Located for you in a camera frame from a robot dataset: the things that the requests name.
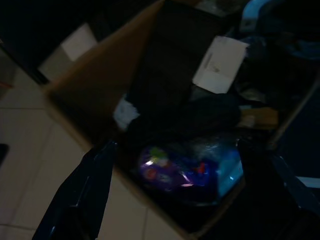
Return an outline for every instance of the cardboard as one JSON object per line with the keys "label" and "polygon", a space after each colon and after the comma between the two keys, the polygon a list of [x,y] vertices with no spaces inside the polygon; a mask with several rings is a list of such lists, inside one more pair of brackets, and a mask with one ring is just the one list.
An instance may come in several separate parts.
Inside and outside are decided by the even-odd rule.
{"label": "cardboard", "polygon": [[[67,74],[45,89],[47,111],[84,151],[88,151],[92,143],[99,139],[114,137],[117,133],[117,129],[113,127],[113,112],[131,85],[163,2],[159,0],[147,7],[128,24],[83,55]],[[188,233],[132,181],[124,170],[124,165],[128,164],[129,168],[134,163],[123,159],[117,159],[114,174],[134,196],[155,211],[184,239],[198,239],[206,234],[245,186],[242,179],[202,228]]]}
{"label": "cardboard", "polygon": [[253,118],[254,124],[252,128],[254,129],[272,130],[278,127],[278,111],[271,107],[243,109],[241,113],[241,121],[246,118]]}

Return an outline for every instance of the dark fabric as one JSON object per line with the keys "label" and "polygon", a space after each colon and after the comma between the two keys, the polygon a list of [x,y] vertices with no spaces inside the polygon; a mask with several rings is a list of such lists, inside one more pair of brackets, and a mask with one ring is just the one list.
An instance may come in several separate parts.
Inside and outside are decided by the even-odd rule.
{"label": "dark fabric", "polygon": [[98,42],[102,41],[113,32],[103,10],[90,18],[87,23]]}
{"label": "dark fabric", "polygon": [[116,31],[144,8],[157,0],[116,0],[104,8],[104,14],[112,31]]}
{"label": "dark fabric", "polygon": [[128,127],[128,146],[184,141],[231,128],[241,116],[237,103],[231,95],[213,94],[180,108],[141,115]]}
{"label": "dark fabric", "polygon": [[61,184],[33,240],[96,239],[109,196],[117,143],[96,145]]}
{"label": "dark fabric", "polygon": [[277,153],[296,176],[320,178],[320,88],[286,129]]}
{"label": "dark fabric", "polygon": [[142,115],[180,106],[188,99],[204,54],[222,30],[221,18],[166,1],[127,100]]}
{"label": "dark fabric", "polygon": [[263,145],[240,140],[237,147],[245,189],[201,240],[274,240],[298,214],[298,206]]}

